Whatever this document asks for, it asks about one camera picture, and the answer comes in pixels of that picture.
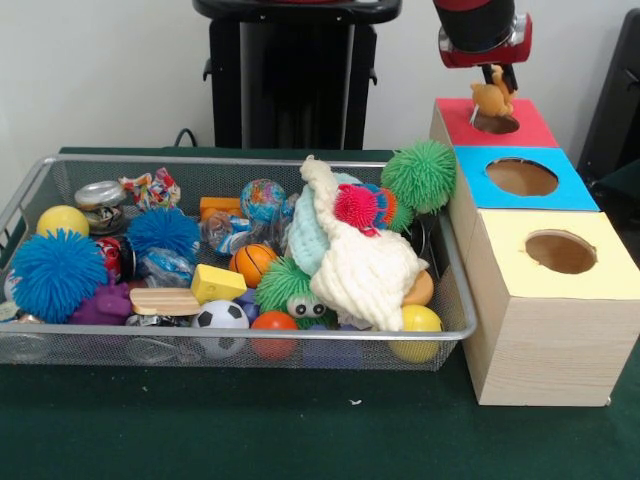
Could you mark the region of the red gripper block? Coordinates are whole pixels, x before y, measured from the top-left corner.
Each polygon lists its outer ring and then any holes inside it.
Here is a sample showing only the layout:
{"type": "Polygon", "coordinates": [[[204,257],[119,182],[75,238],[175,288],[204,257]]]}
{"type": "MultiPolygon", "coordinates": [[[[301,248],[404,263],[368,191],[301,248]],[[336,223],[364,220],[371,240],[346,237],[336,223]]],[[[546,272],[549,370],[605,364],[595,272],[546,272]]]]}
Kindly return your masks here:
{"type": "Polygon", "coordinates": [[[510,94],[518,90],[513,69],[514,63],[525,62],[530,55],[532,45],[533,22],[531,16],[515,14],[504,40],[488,50],[465,52],[457,49],[443,28],[438,33],[438,47],[441,60],[447,68],[471,68],[481,66],[484,81],[494,85],[494,65],[503,64],[503,81],[510,94]]]}

